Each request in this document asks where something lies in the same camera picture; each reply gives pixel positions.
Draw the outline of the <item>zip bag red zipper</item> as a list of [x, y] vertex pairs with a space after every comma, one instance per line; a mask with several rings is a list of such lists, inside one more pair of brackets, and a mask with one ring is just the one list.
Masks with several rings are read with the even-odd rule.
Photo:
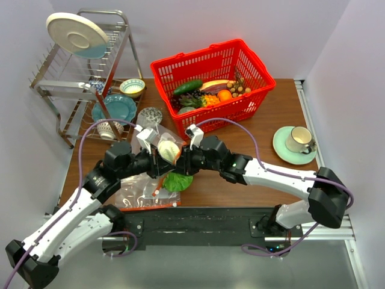
[[115, 205], [122, 211], [154, 210], [180, 205], [180, 192], [165, 188], [168, 175], [161, 172], [162, 164], [175, 165], [186, 143], [160, 124], [143, 126], [142, 131], [135, 130], [132, 140], [132, 152], [152, 150], [155, 158], [155, 177], [146, 173], [122, 180], [121, 189], [115, 197]]

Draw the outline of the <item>toy napa cabbage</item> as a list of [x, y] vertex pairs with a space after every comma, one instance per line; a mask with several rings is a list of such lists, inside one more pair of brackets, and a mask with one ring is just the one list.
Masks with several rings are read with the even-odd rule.
[[[176, 166], [180, 157], [180, 148], [171, 140], [162, 140], [158, 144], [160, 156], [170, 164]], [[193, 182], [193, 176], [185, 176], [175, 172], [168, 172], [162, 179], [162, 188], [170, 192], [186, 190]]]

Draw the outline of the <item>toy longan bunch brown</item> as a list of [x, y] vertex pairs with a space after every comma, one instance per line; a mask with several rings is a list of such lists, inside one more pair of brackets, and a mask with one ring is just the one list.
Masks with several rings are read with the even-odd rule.
[[251, 92], [251, 88], [244, 86], [243, 81], [228, 81], [226, 87], [231, 92], [232, 98], [237, 98]]

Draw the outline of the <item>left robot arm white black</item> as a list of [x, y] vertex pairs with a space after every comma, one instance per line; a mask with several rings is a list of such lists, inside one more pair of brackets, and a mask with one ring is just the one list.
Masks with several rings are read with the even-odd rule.
[[5, 251], [30, 288], [45, 288], [57, 276], [65, 258], [104, 235], [124, 232], [125, 218], [114, 205], [104, 205], [121, 188], [122, 179], [147, 173], [158, 177], [174, 169], [180, 148], [163, 140], [137, 154], [127, 142], [111, 146], [70, 199], [35, 233], [11, 241]]

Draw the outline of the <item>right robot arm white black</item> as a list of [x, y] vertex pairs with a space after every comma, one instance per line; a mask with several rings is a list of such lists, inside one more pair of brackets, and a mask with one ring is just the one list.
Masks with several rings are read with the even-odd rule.
[[259, 162], [249, 155], [231, 152], [216, 136], [203, 138], [198, 146], [182, 148], [176, 172], [194, 175], [200, 170], [216, 171], [233, 184], [261, 185], [299, 198], [296, 203], [279, 205], [268, 221], [268, 230], [276, 237], [307, 222], [340, 228], [350, 205], [347, 188], [331, 169], [293, 170]]

